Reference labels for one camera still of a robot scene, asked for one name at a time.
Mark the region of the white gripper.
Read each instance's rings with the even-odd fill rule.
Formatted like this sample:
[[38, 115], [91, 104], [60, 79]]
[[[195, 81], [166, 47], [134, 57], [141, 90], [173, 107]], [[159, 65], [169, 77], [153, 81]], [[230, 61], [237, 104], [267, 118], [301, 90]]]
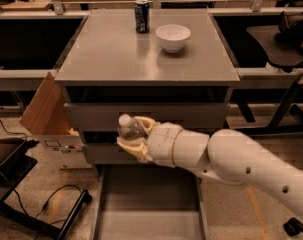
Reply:
[[174, 168], [173, 147], [183, 128], [172, 123], [159, 125], [158, 121], [145, 116], [135, 116], [135, 119], [135, 131], [149, 134], [147, 141], [143, 137], [134, 140], [118, 137], [117, 144], [141, 163], [154, 161], [157, 165]]

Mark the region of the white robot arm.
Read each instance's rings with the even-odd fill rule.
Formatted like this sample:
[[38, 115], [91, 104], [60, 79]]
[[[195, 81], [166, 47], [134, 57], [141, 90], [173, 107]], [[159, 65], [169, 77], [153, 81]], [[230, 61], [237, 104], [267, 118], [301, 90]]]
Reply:
[[182, 168], [227, 185], [250, 184], [303, 217], [303, 171], [232, 129], [213, 135], [123, 114], [117, 144], [139, 162]]

